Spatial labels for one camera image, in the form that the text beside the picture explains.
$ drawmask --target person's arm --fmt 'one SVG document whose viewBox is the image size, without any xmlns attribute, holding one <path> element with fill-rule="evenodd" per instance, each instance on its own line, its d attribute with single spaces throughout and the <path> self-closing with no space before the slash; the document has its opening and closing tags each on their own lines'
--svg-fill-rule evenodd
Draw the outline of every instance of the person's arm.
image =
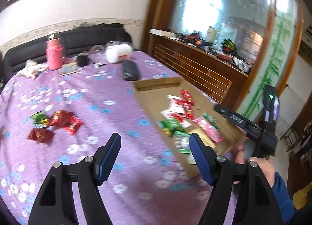
<svg viewBox="0 0 312 225">
<path fill-rule="evenodd" d="M 287 224 L 298 211 L 294 207 L 293 201 L 288 195 L 285 182 L 278 172 L 275 172 L 275 183 L 272 187 L 272 191 L 280 207 L 283 222 Z"/>
</svg>

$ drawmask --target cardboard box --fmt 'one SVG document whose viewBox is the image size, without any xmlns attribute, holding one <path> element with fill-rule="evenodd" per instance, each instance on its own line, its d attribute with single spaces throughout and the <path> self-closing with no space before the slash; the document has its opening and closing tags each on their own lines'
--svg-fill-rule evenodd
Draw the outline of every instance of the cardboard box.
<svg viewBox="0 0 312 225">
<path fill-rule="evenodd" d="M 236 142 L 244 137 L 243 133 L 235 125 L 213 110 L 214 104 L 209 101 L 200 90 L 183 78 L 174 77 L 135 81 L 133 82 L 133 86 L 135 99 L 144 110 L 154 128 L 161 135 L 165 144 L 172 151 L 177 161 L 182 165 L 189 178 L 194 178 L 199 175 L 197 166 L 188 164 L 188 155 L 179 153 L 174 144 L 174 138 L 168 137 L 156 123 L 156 121 L 165 119 L 160 112 L 169 107 L 167 95 L 181 97 L 180 90 L 187 90 L 192 95 L 195 102 L 195 106 L 193 106 L 195 117 L 202 116 L 203 113 L 208 113 L 216 117 L 219 132 L 224 137 L 224 141 L 214 147 L 217 155 L 223 155 L 230 151 Z M 192 123 L 192 126 L 188 128 L 188 130 L 199 128 L 196 123 L 191 120 L 188 121 Z"/>
</svg>

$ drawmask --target human hand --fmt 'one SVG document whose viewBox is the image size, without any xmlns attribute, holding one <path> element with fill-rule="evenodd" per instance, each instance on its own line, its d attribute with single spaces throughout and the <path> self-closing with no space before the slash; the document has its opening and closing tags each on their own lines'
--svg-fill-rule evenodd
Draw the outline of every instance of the human hand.
<svg viewBox="0 0 312 225">
<path fill-rule="evenodd" d="M 238 145 L 237 146 L 237 155 L 235 157 L 235 163 L 237 164 L 245 164 L 245 159 L 244 159 L 244 146 L 243 145 Z M 268 180 L 269 185 L 271 188 L 275 184 L 275 168 L 271 160 L 266 160 L 264 158 L 257 158 L 257 157 L 251 157 L 248 159 L 248 162 L 250 161 L 255 161 L 257 164 L 260 166 L 264 176 L 266 177 L 266 180 Z"/>
</svg>

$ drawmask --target thermos lid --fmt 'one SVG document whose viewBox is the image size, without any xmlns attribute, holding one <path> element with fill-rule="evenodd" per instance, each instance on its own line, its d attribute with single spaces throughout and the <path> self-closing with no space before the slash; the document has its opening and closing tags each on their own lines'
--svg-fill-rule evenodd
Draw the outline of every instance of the thermos lid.
<svg viewBox="0 0 312 225">
<path fill-rule="evenodd" d="M 60 38 L 60 34 L 57 31 L 51 31 L 51 32 L 49 32 L 47 40 L 59 39 L 59 38 Z"/>
</svg>

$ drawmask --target bed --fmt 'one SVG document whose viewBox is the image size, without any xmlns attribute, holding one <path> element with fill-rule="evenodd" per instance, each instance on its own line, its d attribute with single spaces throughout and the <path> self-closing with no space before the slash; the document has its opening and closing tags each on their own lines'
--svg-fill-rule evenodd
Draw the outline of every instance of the bed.
<svg viewBox="0 0 312 225">
<path fill-rule="evenodd" d="M 141 79 L 178 76 L 143 52 L 133 52 L 131 59 Z M 58 129 L 49 146 L 27 139 L 31 114 L 45 110 L 50 116 L 60 109 L 84 122 L 76 135 Z M 121 150 L 109 180 L 99 187 L 114 225 L 197 224 L 212 190 L 200 176 L 188 180 L 134 99 L 132 83 L 121 78 L 120 64 L 90 64 L 62 77 L 48 70 L 36 80 L 13 76 L 0 96 L 0 128 L 0 195 L 21 225 L 53 163 L 93 155 L 114 132 L 121 135 Z M 73 192 L 84 225 L 74 183 Z M 232 223 L 235 203 L 232 195 L 224 224 Z"/>
</svg>

